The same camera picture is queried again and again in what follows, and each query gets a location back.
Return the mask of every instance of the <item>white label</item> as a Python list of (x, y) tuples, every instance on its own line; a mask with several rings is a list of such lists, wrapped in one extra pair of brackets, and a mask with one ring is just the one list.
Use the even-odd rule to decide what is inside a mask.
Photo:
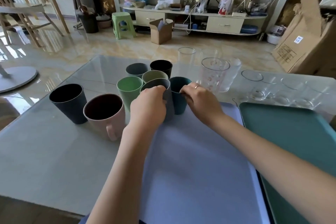
[(303, 37), (298, 36), (298, 37), (295, 39), (294, 43), (298, 44), (298, 43), (301, 42), (302, 39), (303, 39)]

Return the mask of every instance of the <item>trash can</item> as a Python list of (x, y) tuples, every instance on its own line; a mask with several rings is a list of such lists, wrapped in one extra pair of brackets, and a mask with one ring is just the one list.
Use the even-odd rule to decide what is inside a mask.
[(92, 34), (99, 31), (95, 14), (78, 15), (78, 18), (80, 19), (86, 33)]

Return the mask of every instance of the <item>teal tray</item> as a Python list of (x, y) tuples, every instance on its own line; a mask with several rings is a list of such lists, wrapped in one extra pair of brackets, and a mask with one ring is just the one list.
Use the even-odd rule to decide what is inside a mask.
[[(241, 103), (246, 128), (336, 176), (336, 132), (309, 109)], [(261, 176), (267, 201), (276, 224), (309, 224)]]

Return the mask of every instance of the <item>light green cup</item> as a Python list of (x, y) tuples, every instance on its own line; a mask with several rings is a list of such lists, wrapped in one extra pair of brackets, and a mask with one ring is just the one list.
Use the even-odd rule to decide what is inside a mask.
[(127, 110), (130, 110), (132, 101), (140, 94), (141, 87), (142, 80), (136, 76), (128, 76), (117, 82), (117, 88)]
[(160, 78), (168, 80), (168, 75), (165, 72), (158, 70), (150, 70), (142, 75), (142, 80), (144, 83)]

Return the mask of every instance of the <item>stool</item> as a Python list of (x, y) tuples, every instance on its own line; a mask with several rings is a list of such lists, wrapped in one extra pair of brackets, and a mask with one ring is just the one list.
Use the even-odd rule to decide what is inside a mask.
[[(117, 39), (121, 38), (121, 30), (122, 29), (129, 30), (132, 33), (133, 37), (137, 36), (136, 33), (135, 33), (135, 30), (134, 30), (131, 15), (129, 13), (127, 13), (127, 12), (113, 13), (112, 14), (112, 21), (113, 21), (113, 32), (114, 32), (115, 37)], [(122, 21), (126, 22), (125, 26), (120, 25), (120, 22), (122, 22)]]

